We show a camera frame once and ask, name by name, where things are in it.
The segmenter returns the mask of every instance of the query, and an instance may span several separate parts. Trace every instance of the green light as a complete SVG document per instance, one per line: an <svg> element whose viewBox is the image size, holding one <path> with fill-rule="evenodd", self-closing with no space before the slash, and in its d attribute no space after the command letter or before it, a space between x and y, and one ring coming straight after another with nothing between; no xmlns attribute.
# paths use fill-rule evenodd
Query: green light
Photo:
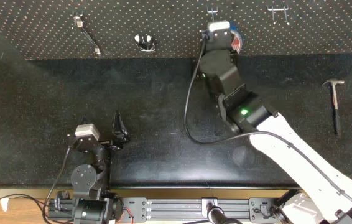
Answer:
<svg viewBox="0 0 352 224"><path fill-rule="evenodd" d="M242 109L242 110L241 110L241 114L242 114L242 115L246 115L248 112L249 112L249 111L246 110L246 109Z"/></svg>

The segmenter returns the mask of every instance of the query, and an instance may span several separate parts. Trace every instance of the black tabletop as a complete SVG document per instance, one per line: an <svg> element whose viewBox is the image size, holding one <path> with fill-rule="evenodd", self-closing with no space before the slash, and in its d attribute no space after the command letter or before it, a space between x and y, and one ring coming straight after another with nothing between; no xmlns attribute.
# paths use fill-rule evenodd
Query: black tabletop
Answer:
<svg viewBox="0 0 352 224"><path fill-rule="evenodd" d="M86 116L108 133L121 112L131 142L111 156L111 185L127 187L296 187L247 139L197 146L183 130L191 59L0 60L0 187L49 187L62 165L67 134ZM250 90L336 169L352 178L352 54L241 57ZM337 86L343 134L333 134L329 78ZM205 83L193 85L192 135L214 141L233 133L218 116ZM59 180L84 163L72 152Z"/></svg>

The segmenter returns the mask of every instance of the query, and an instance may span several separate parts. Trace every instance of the pegboard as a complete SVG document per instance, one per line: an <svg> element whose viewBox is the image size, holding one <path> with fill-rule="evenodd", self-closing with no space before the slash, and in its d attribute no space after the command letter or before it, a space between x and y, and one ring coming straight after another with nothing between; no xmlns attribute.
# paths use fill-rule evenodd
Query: pegboard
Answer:
<svg viewBox="0 0 352 224"><path fill-rule="evenodd" d="M267 6L288 6L290 24L282 11L273 24ZM99 58L196 57L208 7L245 36L244 55L352 53L352 0L2 0L0 34L26 59L97 58L74 27L73 12L83 11ZM139 51L137 34L154 37L154 54Z"/></svg>

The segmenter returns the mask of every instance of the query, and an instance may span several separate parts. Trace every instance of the claw hammer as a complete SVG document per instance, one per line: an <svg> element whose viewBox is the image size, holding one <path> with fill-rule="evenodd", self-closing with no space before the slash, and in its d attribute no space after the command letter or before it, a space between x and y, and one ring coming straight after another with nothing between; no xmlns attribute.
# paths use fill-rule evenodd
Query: claw hammer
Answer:
<svg viewBox="0 0 352 224"><path fill-rule="evenodd" d="M337 84L345 84L344 80L337 80L335 78L331 78L325 81L324 84L331 83L332 86L332 97L333 97L333 106L334 106L334 119L335 119L335 134L341 135L341 125L340 125L340 118L339 118L339 111L338 111L338 98L336 97L336 88Z"/></svg>

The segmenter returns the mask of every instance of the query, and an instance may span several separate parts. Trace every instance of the wooden floor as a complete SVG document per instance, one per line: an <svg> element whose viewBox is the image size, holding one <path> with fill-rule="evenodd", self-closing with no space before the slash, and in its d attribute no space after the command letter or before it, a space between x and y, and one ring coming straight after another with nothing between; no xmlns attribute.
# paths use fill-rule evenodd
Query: wooden floor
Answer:
<svg viewBox="0 0 352 224"><path fill-rule="evenodd" d="M9 194L28 194L34 198L45 198L48 190L0 190L0 197ZM219 190L213 189L212 193L206 189L193 190L115 190L120 197L146 197L146 198L202 198L214 197L222 199L248 199L251 197L280 197L286 190ZM42 212L32 200L9 199L7 211L2 209L0 203L0 224L7 223L44 223ZM183 223L183 222L146 222L148 223Z"/></svg>

